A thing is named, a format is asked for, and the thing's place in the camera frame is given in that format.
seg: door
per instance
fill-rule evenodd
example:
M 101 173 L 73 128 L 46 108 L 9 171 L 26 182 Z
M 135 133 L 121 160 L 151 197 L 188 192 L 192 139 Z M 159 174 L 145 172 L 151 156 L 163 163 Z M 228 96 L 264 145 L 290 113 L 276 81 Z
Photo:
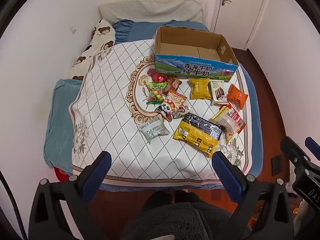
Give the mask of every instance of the door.
M 257 20 L 263 0 L 221 0 L 214 32 L 229 45 L 244 49 Z

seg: wooden floor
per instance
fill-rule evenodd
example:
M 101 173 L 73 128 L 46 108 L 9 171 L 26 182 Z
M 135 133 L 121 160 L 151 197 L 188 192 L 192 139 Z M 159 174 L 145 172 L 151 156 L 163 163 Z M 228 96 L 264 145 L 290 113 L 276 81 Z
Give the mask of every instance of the wooden floor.
M 273 182 L 277 178 L 281 178 L 284 181 L 288 181 L 289 163 L 280 150 L 280 140 L 285 136 L 285 130 L 276 99 L 251 52 L 249 50 L 234 49 L 234 53 L 238 61 L 249 73 L 258 97 L 263 138 L 263 168 L 258 179 L 260 181 Z M 280 154 L 282 154 L 283 171 L 273 177 L 271 158 Z M 191 191 L 197 193 L 202 200 L 231 212 L 237 207 L 235 203 L 230 201 L 225 190 L 195 189 Z M 126 223 L 137 215 L 145 200 L 153 192 L 152 190 L 136 192 L 99 190 L 95 199 L 87 207 L 91 216 L 106 233 L 107 237 L 112 240 L 119 239 Z

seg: blue pillowcase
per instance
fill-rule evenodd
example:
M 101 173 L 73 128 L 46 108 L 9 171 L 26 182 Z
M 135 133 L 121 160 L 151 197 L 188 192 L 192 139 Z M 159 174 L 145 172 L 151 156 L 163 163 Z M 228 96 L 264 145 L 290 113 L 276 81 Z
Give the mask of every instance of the blue pillowcase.
M 150 40 L 156 34 L 160 26 L 186 27 L 196 30 L 209 31 L 208 28 L 199 22 L 175 21 L 165 23 L 134 22 L 132 20 L 121 20 L 113 24 L 116 30 L 116 43 L 129 41 Z
M 52 106 L 44 141 L 44 160 L 52 168 L 55 166 L 72 174 L 73 124 L 69 106 L 75 101 L 82 81 L 60 79 L 53 90 Z

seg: power outlet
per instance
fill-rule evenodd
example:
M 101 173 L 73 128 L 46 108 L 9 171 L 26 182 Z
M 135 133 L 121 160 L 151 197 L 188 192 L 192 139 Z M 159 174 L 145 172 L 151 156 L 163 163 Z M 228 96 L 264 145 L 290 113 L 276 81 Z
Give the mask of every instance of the power outlet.
M 70 31 L 72 32 L 72 34 L 74 34 L 74 33 L 76 32 L 76 27 L 72 26 L 72 27 L 70 28 Z

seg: cardboard box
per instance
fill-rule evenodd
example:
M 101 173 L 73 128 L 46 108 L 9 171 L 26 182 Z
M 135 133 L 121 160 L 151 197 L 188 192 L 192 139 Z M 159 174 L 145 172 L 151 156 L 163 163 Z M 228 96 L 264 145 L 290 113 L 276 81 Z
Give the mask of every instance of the cardboard box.
M 222 35 L 171 26 L 156 31 L 155 65 L 158 73 L 226 82 L 239 66 Z

